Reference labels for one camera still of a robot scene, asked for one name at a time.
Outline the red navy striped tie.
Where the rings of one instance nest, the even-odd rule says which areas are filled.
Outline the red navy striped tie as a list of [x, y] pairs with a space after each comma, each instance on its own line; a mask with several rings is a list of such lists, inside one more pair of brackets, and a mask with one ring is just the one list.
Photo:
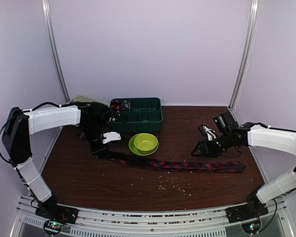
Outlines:
[[246, 166], [239, 162], [186, 162], [186, 161], [166, 161], [148, 157], [127, 155], [124, 153], [110, 152], [107, 159], [115, 163], [136, 167], [146, 170], [178, 171], [178, 172], [221, 172], [239, 173], [243, 172]]

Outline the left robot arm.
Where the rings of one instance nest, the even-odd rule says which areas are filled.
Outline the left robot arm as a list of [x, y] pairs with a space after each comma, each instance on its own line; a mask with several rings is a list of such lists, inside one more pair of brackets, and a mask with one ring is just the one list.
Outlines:
[[30, 136], [53, 128], [76, 125], [82, 138], [89, 142], [91, 153], [96, 154], [106, 148], [105, 136], [100, 128], [111, 117], [110, 108], [98, 102], [72, 102], [63, 105], [44, 102], [32, 109], [14, 107], [10, 110], [8, 119], [0, 130], [9, 163], [20, 173], [38, 201], [43, 202], [41, 209], [50, 219], [57, 219], [61, 215], [61, 208], [49, 200], [52, 191], [34, 164]]

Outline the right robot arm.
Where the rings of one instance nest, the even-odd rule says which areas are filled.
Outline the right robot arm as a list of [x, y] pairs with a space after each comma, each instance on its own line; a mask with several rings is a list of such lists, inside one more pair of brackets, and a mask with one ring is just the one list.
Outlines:
[[[248, 147], [270, 150], [276, 155], [291, 156], [296, 160], [296, 129], [276, 128], [262, 122], [246, 122], [239, 125], [230, 111], [219, 114], [213, 121], [220, 134], [216, 134], [206, 125], [200, 125], [198, 129], [204, 138], [198, 141], [192, 150], [193, 157], [216, 158], [230, 148]], [[262, 210], [262, 204], [295, 190], [296, 165], [253, 191], [243, 207], [243, 214], [253, 218]]]

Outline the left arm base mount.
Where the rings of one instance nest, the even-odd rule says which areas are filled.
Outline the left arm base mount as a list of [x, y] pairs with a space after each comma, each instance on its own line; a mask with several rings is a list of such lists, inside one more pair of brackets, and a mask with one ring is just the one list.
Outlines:
[[75, 224], [78, 209], [44, 202], [38, 204], [35, 215], [46, 219], [56, 220], [60, 223]]

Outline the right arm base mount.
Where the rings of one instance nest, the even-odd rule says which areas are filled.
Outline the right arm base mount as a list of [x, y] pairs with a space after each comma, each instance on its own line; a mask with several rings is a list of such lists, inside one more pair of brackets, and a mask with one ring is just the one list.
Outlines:
[[256, 188], [247, 196], [246, 204], [229, 207], [225, 210], [229, 223], [241, 222], [268, 214], [266, 204], [261, 203], [257, 197], [259, 188]]

